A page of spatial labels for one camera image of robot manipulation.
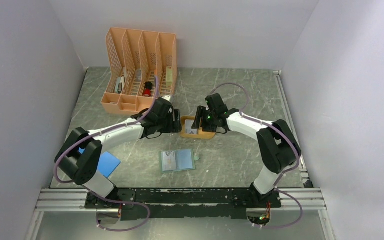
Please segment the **yellow oval tray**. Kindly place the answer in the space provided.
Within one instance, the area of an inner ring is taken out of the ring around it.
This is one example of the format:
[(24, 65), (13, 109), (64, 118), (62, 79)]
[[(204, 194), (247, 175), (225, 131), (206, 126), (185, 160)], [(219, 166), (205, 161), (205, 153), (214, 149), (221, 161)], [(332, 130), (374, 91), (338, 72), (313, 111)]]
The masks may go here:
[(182, 116), (180, 118), (182, 130), (179, 133), (179, 135), (182, 138), (209, 140), (216, 135), (215, 132), (203, 131), (201, 127), (198, 129), (192, 129), (192, 124), (194, 123), (194, 121), (195, 121), (194, 116)]

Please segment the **white VIP credit card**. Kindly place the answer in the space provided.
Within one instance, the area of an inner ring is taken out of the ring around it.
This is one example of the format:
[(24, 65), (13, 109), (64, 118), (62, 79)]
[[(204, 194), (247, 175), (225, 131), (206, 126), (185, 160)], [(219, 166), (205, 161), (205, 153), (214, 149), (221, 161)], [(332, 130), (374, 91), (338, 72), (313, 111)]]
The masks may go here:
[(164, 151), (161, 153), (161, 167), (163, 172), (175, 171), (177, 169), (175, 151)]

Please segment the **light blue credit card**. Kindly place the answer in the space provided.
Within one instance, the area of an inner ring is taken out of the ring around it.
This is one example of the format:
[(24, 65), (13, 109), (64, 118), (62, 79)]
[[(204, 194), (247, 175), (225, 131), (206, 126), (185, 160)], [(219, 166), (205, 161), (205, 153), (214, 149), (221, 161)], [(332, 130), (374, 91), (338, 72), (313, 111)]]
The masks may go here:
[(176, 161), (179, 170), (194, 168), (194, 154), (191, 149), (180, 149), (176, 152)]

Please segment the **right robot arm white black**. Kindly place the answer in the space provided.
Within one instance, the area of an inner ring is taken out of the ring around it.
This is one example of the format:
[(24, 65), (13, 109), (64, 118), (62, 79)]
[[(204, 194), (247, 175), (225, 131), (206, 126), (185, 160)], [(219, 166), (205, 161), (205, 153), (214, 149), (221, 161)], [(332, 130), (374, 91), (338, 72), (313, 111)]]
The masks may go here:
[(282, 119), (264, 121), (239, 109), (229, 109), (218, 93), (207, 96), (205, 102), (206, 106), (197, 107), (193, 129), (202, 128), (204, 132), (215, 133), (221, 128), (225, 133), (240, 133), (258, 142), (263, 167), (249, 187), (249, 199), (255, 207), (262, 207), (283, 175), (302, 156), (288, 123)]

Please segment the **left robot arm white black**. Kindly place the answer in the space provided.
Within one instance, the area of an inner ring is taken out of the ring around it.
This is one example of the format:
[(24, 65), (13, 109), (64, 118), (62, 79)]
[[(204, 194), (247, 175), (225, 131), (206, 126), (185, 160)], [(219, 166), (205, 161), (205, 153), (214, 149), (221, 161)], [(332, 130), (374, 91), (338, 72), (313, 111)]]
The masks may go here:
[(179, 133), (180, 110), (164, 97), (156, 98), (150, 108), (125, 121), (96, 130), (74, 129), (55, 158), (54, 173), (62, 170), (70, 183), (91, 191), (106, 208), (119, 198), (117, 186), (98, 170), (102, 153), (121, 144), (148, 139), (156, 133)]

